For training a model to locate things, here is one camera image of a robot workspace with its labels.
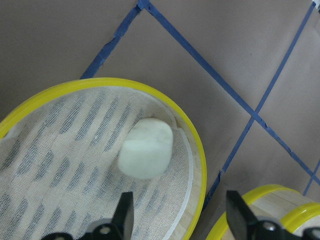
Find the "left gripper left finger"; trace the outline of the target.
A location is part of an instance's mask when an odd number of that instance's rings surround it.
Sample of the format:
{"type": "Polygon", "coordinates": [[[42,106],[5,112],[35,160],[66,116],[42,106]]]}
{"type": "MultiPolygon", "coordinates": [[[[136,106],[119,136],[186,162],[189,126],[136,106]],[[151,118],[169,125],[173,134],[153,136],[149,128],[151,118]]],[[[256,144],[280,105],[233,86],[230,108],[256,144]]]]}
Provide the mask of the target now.
{"type": "Polygon", "coordinates": [[[112,218],[92,222],[87,228],[87,237],[88,240],[130,240],[133,226],[133,193],[123,192],[112,218]]]}

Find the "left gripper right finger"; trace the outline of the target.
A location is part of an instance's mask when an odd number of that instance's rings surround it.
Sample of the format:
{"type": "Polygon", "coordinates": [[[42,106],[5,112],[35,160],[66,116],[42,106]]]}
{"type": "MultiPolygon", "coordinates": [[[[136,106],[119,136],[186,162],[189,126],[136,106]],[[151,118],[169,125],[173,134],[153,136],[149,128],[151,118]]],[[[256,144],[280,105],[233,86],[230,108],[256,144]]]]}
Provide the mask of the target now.
{"type": "Polygon", "coordinates": [[[281,240],[283,229],[274,219],[256,216],[235,190],[226,192],[226,220],[236,240],[281,240]]]}

